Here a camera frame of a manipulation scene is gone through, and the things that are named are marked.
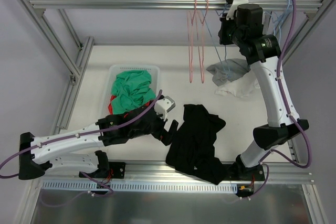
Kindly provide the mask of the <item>pink hanger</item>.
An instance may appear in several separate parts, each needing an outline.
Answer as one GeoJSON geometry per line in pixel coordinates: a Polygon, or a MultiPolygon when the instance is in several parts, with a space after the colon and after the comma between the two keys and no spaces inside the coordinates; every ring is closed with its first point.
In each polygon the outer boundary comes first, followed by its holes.
{"type": "Polygon", "coordinates": [[[188,38],[188,68],[189,68],[189,82],[193,81],[193,26],[194,18],[197,11],[197,0],[194,0],[194,9],[193,11],[187,11],[187,38],[188,38]]]}
{"type": "Polygon", "coordinates": [[[206,21],[206,15],[208,12],[209,7],[209,0],[205,0],[205,14],[202,14],[201,10],[197,11],[197,16],[199,23],[201,25],[201,45],[197,47],[198,49],[198,56],[199,56],[199,69],[200,69],[200,75],[201,75],[201,83],[203,84],[205,82],[205,69],[204,69],[204,46],[205,46],[205,31],[204,31],[204,25],[206,21]]]}

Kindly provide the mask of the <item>black tank top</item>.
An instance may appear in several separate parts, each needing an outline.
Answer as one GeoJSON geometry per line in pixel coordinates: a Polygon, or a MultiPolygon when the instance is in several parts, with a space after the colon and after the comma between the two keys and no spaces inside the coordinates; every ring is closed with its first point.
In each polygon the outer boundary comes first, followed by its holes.
{"type": "Polygon", "coordinates": [[[210,114],[201,104],[185,104],[183,120],[174,134],[166,164],[178,172],[218,185],[227,171],[215,157],[214,143],[226,122],[218,115],[210,114]]]}

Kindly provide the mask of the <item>green tank top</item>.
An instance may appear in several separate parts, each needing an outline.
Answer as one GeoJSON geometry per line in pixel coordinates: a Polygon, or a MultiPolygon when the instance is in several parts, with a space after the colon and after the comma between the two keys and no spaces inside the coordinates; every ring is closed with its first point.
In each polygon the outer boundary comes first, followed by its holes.
{"type": "Polygon", "coordinates": [[[124,71],[116,76],[111,88],[113,114],[135,110],[156,98],[150,88],[152,77],[147,70],[124,71]]]}

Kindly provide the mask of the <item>red tank top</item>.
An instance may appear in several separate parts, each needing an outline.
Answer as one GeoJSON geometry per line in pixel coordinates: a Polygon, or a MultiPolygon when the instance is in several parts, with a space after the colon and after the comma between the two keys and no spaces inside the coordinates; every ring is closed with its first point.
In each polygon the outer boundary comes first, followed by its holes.
{"type": "Polygon", "coordinates": [[[112,95],[110,97],[110,102],[109,102],[109,105],[108,105],[108,111],[109,111],[109,114],[113,114],[113,107],[112,107],[112,101],[116,98],[115,95],[112,95]]]}

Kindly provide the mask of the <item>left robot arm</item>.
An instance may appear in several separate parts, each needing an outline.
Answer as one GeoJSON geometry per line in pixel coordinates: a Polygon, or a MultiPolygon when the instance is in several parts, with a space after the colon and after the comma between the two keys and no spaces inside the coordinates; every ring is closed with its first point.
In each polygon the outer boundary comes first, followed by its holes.
{"type": "Polygon", "coordinates": [[[79,130],[52,136],[37,137],[26,132],[20,135],[20,180],[31,180],[53,172],[79,171],[91,177],[104,178],[110,170],[102,147],[124,144],[128,140],[152,135],[165,146],[172,143],[178,122],[169,130],[166,110],[155,102],[124,114],[107,115],[79,130]]]}

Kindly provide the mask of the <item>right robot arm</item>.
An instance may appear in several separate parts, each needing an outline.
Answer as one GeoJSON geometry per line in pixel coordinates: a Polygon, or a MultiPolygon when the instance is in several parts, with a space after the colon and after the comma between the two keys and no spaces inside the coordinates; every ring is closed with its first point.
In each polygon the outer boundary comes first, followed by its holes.
{"type": "Polygon", "coordinates": [[[234,44],[246,58],[260,85],[267,124],[253,130],[254,140],[229,167],[230,178],[247,180],[262,161],[289,139],[309,128],[293,106],[282,74],[281,50],[274,35],[263,34],[263,9],[257,4],[232,6],[221,17],[219,42],[234,44]]]}

